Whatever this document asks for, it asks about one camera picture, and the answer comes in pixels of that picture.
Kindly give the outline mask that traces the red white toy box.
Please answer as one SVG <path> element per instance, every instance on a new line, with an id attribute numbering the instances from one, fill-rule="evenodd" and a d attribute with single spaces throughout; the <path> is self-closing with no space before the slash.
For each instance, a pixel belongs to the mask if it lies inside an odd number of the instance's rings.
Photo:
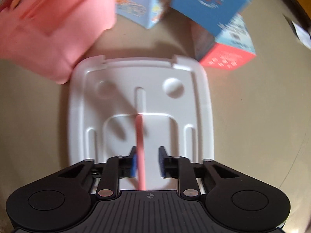
<path id="1" fill-rule="evenodd" d="M 190 22 L 195 59 L 204 67 L 235 70 L 256 57 L 243 17 L 236 14 L 221 32 L 213 36 L 194 21 Z"/>

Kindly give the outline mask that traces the pink plastic storage bin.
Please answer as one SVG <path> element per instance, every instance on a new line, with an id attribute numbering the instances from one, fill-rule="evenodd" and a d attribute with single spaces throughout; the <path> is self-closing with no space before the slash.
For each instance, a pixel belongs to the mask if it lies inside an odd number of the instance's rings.
<path id="1" fill-rule="evenodd" d="M 1 0 L 1 58 L 64 84 L 116 22 L 116 0 Z"/>

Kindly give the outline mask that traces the blue white toy box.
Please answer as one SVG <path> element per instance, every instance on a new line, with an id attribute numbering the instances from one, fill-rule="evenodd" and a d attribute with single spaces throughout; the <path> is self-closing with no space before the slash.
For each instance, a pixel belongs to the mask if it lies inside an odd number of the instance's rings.
<path id="1" fill-rule="evenodd" d="M 117 14 L 150 29 L 166 14 L 171 0 L 116 0 Z"/>

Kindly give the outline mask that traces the blue penguin toy box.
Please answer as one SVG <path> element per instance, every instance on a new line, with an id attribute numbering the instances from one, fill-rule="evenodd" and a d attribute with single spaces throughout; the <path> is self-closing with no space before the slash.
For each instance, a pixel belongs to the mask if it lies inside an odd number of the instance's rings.
<path id="1" fill-rule="evenodd" d="M 172 0 L 170 6 L 216 37 L 251 2 L 252 0 Z"/>

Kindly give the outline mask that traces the white paper sheet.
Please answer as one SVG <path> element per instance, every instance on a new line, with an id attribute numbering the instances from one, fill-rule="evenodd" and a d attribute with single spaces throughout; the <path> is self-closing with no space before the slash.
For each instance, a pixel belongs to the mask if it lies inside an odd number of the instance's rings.
<path id="1" fill-rule="evenodd" d="M 296 36 L 297 40 L 304 45 L 306 48 L 311 50 L 311 38 L 310 33 L 304 30 L 300 25 L 292 21 L 290 18 L 288 18 L 286 15 L 283 15 L 287 23 L 289 24 L 290 28 L 292 29 L 292 32 Z"/>

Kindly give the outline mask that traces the white lid pink handle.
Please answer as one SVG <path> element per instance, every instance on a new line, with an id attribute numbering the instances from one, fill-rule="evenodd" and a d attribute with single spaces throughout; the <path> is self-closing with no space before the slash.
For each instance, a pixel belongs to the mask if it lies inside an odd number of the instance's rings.
<path id="1" fill-rule="evenodd" d="M 158 149 L 193 163 L 214 157 L 207 74 L 194 59 L 91 57 L 74 68 L 69 94 L 69 162 L 126 156 L 143 136 L 149 190 L 175 189 Z"/>

